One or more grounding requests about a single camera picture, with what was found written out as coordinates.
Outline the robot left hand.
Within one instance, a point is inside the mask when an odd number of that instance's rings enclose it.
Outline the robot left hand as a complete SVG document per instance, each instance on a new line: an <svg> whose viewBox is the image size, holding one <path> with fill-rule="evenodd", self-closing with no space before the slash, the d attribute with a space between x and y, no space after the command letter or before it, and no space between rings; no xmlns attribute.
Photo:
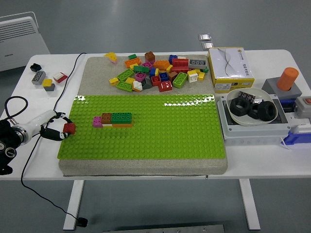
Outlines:
<svg viewBox="0 0 311 233"><path fill-rule="evenodd" d="M45 128L44 124L50 123L53 119L63 118L67 123L71 121L66 117L65 113L48 110L26 124L22 124L23 141L21 144L27 144L35 135L40 134L41 137L53 140L62 141L68 138L71 133L60 132L54 129Z"/></svg>

